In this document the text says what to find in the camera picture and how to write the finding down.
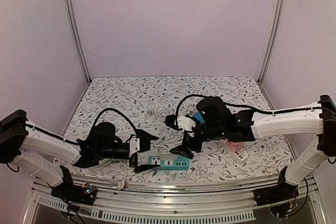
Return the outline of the teal power strip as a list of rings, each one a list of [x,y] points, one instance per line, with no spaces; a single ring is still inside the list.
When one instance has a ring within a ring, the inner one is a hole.
[[[147,163],[149,165],[159,165],[156,170],[168,171],[186,171],[189,170],[189,159],[183,156],[177,156],[171,159],[163,159],[160,156],[149,156]]]

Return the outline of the blue plug adapter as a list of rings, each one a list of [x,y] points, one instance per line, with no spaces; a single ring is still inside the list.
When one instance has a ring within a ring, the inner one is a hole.
[[[195,115],[194,115],[194,117],[200,122],[200,124],[204,124],[205,123],[202,115],[199,112],[196,112]]]

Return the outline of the light pink cube socket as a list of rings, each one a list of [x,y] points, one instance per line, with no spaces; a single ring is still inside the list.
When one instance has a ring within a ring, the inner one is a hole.
[[[225,143],[226,147],[228,147],[233,153],[239,152],[243,147],[243,142],[230,142],[229,140]]]

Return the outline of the white power strip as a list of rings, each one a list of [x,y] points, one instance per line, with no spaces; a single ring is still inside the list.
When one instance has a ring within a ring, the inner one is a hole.
[[[244,150],[242,146],[225,146],[225,150],[239,165],[243,164],[249,157],[249,154]]]

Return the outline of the white plug adapter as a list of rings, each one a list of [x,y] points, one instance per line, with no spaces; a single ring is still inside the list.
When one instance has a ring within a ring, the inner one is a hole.
[[[160,155],[161,160],[177,160],[178,156],[174,154],[161,154]]]

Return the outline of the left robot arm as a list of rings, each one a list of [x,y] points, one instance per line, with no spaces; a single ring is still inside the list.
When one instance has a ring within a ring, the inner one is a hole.
[[[28,120],[26,111],[17,110],[1,119],[1,163],[12,164],[36,176],[67,200],[78,195],[66,168],[53,168],[44,155],[59,158],[74,167],[91,168],[103,159],[128,160],[135,173],[157,168],[158,164],[138,163],[138,154],[149,151],[158,137],[134,128],[125,142],[116,135],[110,122],[94,121],[85,140],[70,141],[38,127]]]

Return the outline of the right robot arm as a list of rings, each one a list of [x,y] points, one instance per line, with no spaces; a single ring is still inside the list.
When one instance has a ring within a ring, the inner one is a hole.
[[[321,95],[317,102],[283,110],[263,111],[240,105],[237,113],[231,113],[231,104],[220,97],[201,98],[196,108],[203,122],[178,113],[166,116],[166,126],[184,132],[182,144],[171,149],[172,154],[192,159],[208,141],[252,142],[276,135],[314,135],[299,158],[280,172],[278,183],[271,190],[276,201],[284,200],[307,175],[335,156],[335,104],[328,95]]]

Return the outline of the floral patterned table mat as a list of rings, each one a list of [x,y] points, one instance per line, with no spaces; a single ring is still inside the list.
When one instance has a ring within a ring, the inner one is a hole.
[[[185,115],[195,111],[201,95],[219,96],[238,112],[242,104],[262,110],[269,105],[257,83],[249,77],[120,77],[96,78],[83,96],[65,132],[70,140],[87,137],[94,121],[110,122],[126,140],[133,128],[159,137],[148,152],[139,155],[140,163],[149,156],[167,152],[181,144],[183,134],[164,124],[166,114]],[[283,136],[268,137],[244,145],[249,154],[239,165],[224,150],[221,141],[206,142],[190,161],[189,170],[148,170],[135,173],[127,162],[102,161],[93,168],[70,167],[77,176],[149,183],[219,182],[278,175],[293,161]]]

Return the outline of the aluminium front rail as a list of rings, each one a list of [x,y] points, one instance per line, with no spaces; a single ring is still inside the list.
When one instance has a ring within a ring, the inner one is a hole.
[[[76,184],[97,186],[92,206],[79,205],[85,223],[328,223],[315,179],[299,185],[298,206],[288,218],[275,217],[285,202],[259,206],[254,190],[273,186],[276,176],[198,183],[126,183],[74,176]]]

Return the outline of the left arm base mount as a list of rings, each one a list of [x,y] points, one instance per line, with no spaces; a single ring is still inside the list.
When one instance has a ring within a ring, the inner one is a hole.
[[[51,195],[66,202],[76,202],[79,204],[93,206],[97,195],[97,188],[90,183],[75,185],[68,168],[60,166],[62,171],[62,183],[51,187]]]

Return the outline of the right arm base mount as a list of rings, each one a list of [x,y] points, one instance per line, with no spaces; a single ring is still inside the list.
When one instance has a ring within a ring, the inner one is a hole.
[[[255,189],[253,194],[257,206],[273,204],[299,196],[298,186],[287,183]]]

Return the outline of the right aluminium frame post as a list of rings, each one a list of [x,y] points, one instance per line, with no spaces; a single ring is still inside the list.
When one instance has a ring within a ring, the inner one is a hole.
[[[276,1],[276,8],[275,8],[275,14],[274,14],[274,18],[273,18],[273,22],[272,22],[272,27],[271,27],[271,31],[270,31],[270,36],[267,42],[267,47],[266,47],[266,51],[265,51],[265,56],[263,59],[263,63],[261,65],[261,70],[258,76],[258,83],[260,85],[263,84],[265,78],[266,78],[266,74],[267,74],[267,70],[270,64],[270,60],[271,60],[271,56],[272,56],[272,52],[276,43],[276,38],[277,38],[277,33],[278,33],[278,29],[279,29],[279,25],[280,25],[280,21],[281,21],[281,14],[282,14],[282,10],[284,7],[284,2],[285,0],[277,0]]]

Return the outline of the aluminium frame post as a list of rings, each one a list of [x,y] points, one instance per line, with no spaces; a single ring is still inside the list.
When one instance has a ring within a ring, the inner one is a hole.
[[[87,64],[84,50],[82,47],[82,43],[81,43],[79,31],[78,31],[78,26],[76,22],[73,2],[72,0],[64,0],[64,2],[65,2],[66,12],[68,16],[70,31],[72,34],[73,43],[74,43],[77,57],[78,57],[78,60],[81,66],[81,70],[82,70],[86,83],[90,84],[92,82],[92,78],[89,72],[88,64]]]
[[[258,76],[258,83],[260,85],[263,84],[265,78],[266,78],[266,74],[267,74],[267,70],[270,64],[270,60],[271,60],[271,56],[272,56],[272,52],[276,43],[276,38],[277,38],[277,33],[278,33],[278,29],[279,29],[279,25],[280,25],[280,21],[281,21],[281,14],[282,14],[282,10],[284,7],[284,2],[285,0],[277,0],[276,1],[276,8],[275,8],[275,14],[274,14],[274,18],[273,18],[273,22],[272,22],[272,27],[271,27],[271,31],[270,31],[270,36],[267,42],[267,47],[266,47],[266,51],[265,51],[265,56],[263,59],[263,63],[261,65],[261,70]]]

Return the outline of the left aluminium frame post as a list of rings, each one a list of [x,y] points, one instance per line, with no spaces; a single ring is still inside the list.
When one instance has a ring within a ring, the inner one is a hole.
[[[81,66],[81,70],[82,70],[86,83],[90,84],[92,82],[92,78],[89,72],[88,64],[87,64],[84,50],[82,47],[82,43],[81,43],[79,31],[78,31],[78,26],[76,22],[73,2],[72,0],[64,0],[64,2],[65,2],[66,12],[68,16],[70,31],[72,34],[73,43],[74,43],[77,57],[78,57],[78,60]]]

